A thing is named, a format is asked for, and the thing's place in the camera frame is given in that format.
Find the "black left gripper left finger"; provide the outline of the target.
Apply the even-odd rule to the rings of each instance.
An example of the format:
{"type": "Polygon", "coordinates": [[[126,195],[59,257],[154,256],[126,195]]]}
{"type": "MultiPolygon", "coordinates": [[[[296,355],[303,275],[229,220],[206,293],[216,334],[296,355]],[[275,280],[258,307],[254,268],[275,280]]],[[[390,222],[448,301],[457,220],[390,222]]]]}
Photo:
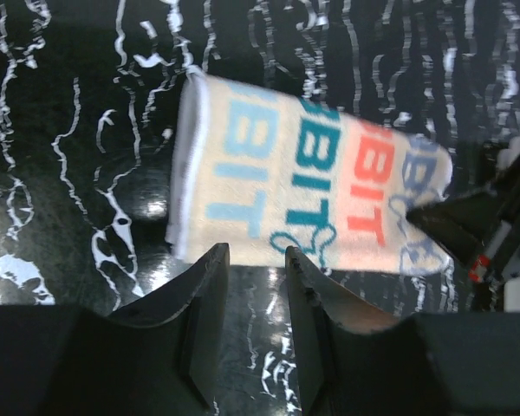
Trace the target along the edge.
{"type": "Polygon", "coordinates": [[[203,415],[215,395],[227,244],[102,316],[0,305],[0,415],[203,415]]]}

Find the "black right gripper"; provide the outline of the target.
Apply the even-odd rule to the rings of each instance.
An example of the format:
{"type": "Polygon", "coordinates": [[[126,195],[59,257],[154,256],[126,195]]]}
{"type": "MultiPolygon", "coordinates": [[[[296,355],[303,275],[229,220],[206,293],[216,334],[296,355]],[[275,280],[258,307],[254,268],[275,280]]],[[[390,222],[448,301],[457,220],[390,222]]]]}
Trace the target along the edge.
{"type": "Polygon", "coordinates": [[[455,198],[413,207],[406,220],[464,268],[473,282],[471,310],[520,310],[520,154],[503,171],[493,146],[484,153],[480,189],[455,198]]]}

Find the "cream rabbit print towel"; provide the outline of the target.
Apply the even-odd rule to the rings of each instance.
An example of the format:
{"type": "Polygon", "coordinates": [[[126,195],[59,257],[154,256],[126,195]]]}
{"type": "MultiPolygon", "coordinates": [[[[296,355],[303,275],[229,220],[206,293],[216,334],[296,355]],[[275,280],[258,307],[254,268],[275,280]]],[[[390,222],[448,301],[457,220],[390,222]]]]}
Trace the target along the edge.
{"type": "Polygon", "coordinates": [[[294,246],[325,269],[426,276],[448,257],[406,214],[440,200],[451,176],[449,153],[424,136],[195,70],[166,241],[185,263],[225,242],[237,265],[280,267],[294,246]]]}

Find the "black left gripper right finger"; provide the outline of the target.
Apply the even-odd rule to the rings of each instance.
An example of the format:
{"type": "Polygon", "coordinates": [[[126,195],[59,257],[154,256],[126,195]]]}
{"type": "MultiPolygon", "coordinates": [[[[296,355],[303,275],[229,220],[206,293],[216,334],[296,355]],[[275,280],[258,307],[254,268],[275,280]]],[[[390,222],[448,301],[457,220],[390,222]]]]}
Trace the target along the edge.
{"type": "Polygon", "coordinates": [[[306,415],[520,415],[520,313],[399,319],[285,253],[306,415]]]}

